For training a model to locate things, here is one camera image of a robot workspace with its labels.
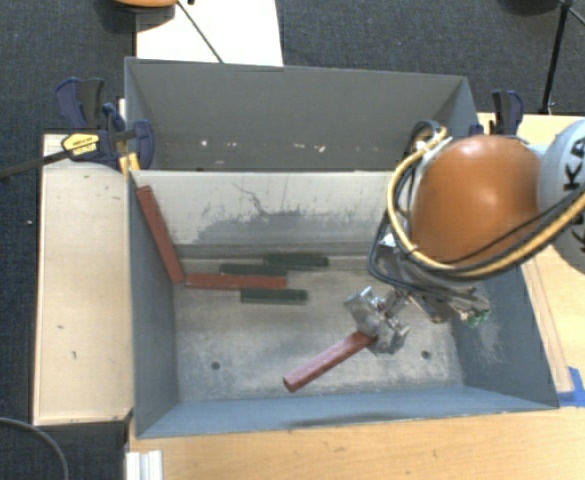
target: blue tape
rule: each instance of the blue tape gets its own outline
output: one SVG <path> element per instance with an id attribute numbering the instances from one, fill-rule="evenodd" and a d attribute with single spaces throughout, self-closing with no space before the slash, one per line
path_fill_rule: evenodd
<path id="1" fill-rule="evenodd" d="M 581 374 L 576 368 L 568 366 L 570 377 L 574 389 L 572 391 L 557 393 L 561 407 L 584 407 L 585 408 L 585 388 L 581 380 Z"/>

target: wooden block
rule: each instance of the wooden block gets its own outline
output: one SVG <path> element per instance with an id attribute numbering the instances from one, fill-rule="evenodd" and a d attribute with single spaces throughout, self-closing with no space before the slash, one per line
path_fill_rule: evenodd
<path id="1" fill-rule="evenodd" d="M 128 155 L 128 162 L 130 164 L 131 171 L 140 171 L 141 164 L 139 163 L 139 156 L 136 153 L 130 153 Z"/>
<path id="2" fill-rule="evenodd" d="M 185 286 L 201 290 L 240 290 L 241 288 L 282 289 L 287 285 L 285 277 L 236 276 L 230 274 L 186 274 Z"/>
<path id="3" fill-rule="evenodd" d="M 185 274 L 181 267 L 181 262 L 174 251 L 172 240 L 170 240 L 170 235 L 168 234 L 165 221 L 161 215 L 159 205 L 154 198 L 152 189 L 150 187 L 141 187 L 137 189 L 136 197 L 141 205 L 145 220 L 148 226 L 150 226 L 154 243 L 159 249 L 159 254 L 161 255 L 163 265 L 168 272 L 170 280 L 174 284 L 183 283 L 185 281 Z"/>
<path id="4" fill-rule="evenodd" d="M 361 331 L 355 331 L 347 338 L 321 352 L 318 356 L 313 357 L 306 364 L 289 372 L 283 377 L 283 384 L 290 393 L 294 393 L 357 352 L 360 352 L 372 344 L 374 340 L 376 340 L 376 337 L 370 337 Z"/>

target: bin floor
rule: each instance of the bin floor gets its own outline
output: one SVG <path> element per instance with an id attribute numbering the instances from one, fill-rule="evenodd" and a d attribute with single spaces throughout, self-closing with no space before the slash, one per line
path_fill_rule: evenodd
<path id="1" fill-rule="evenodd" d="M 190 272 L 214 272 L 221 262 L 184 265 Z M 355 330 L 343 303 L 366 286 L 377 295 L 388 291 L 367 273 L 363 257 L 333 257 L 326 269 L 289 272 L 288 287 L 308 291 L 303 306 L 245 304 L 238 291 L 175 286 L 181 401 L 293 396 L 283 375 Z M 294 396 L 462 384 L 450 324 L 434 324 L 416 307 L 403 311 L 402 323 L 410 331 L 394 356 L 363 350 Z"/>

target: red stick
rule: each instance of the red stick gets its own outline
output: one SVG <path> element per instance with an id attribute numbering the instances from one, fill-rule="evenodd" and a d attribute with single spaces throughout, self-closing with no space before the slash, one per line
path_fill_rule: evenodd
<path id="1" fill-rule="evenodd" d="M 308 363 L 289 372 L 283 377 L 283 384 L 290 393 L 294 393 L 357 352 L 360 352 L 375 340 L 376 337 L 370 338 L 370 336 L 363 334 L 361 331 L 355 331 L 347 338 L 335 343 L 329 349 L 312 358 Z"/>
<path id="2" fill-rule="evenodd" d="M 232 274 L 186 274 L 185 286 L 202 290 L 240 290 L 241 288 L 280 289 L 287 286 L 285 277 L 236 276 Z"/>
<path id="3" fill-rule="evenodd" d="M 163 265 L 168 272 L 170 280 L 174 284 L 184 282 L 185 274 L 183 273 L 183 268 L 181 268 L 181 262 L 172 246 L 172 240 L 170 240 L 170 235 L 168 234 L 165 221 L 163 220 L 161 210 L 159 209 L 152 189 L 150 187 L 137 189 L 136 198 L 139 200 L 141 210 L 150 227 L 154 243 L 159 249 L 159 254 L 161 255 Z"/>

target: gray bin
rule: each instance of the gray bin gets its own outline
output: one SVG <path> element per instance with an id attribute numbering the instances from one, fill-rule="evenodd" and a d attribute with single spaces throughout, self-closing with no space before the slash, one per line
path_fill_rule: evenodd
<path id="1" fill-rule="evenodd" d="M 365 270 L 384 186 L 414 124 L 456 136 L 476 113 L 462 77 L 126 60 L 130 121 L 148 118 L 153 169 L 130 182 L 137 435 L 295 429 L 558 407 L 521 272 L 485 282 L 477 329 L 416 308 L 394 356 L 364 350 L 294 395 L 282 376 L 354 330 L 350 294 L 387 287 Z M 241 304 L 173 286 L 133 196 L 150 185 L 186 271 L 317 252 L 295 272 L 305 306 Z"/>

